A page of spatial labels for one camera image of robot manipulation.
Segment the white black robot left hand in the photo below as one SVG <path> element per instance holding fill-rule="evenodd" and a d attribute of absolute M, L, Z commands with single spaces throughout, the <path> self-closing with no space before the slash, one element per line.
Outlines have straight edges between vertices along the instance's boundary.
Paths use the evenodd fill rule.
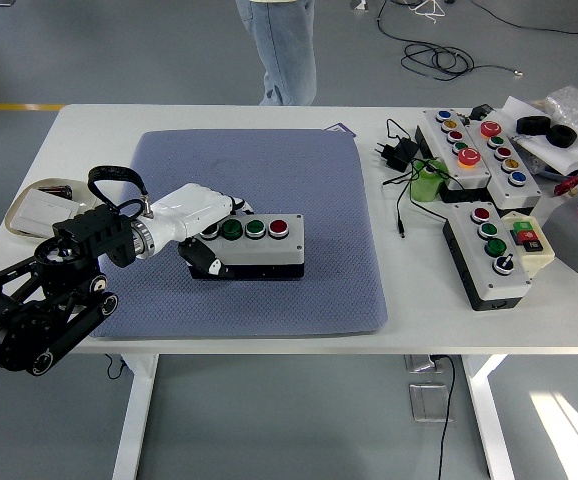
<path fill-rule="evenodd" d="M 253 212 L 243 199 L 188 183 L 145 205 L 145 212 L 133 224 L 136 256 L 147 259 L 175 241 L 183 246 L 183 258 L 196 270 L 218 278 L 232 278 L 234 274 L 229 267 L 195 237 L 239 210 Z"/>

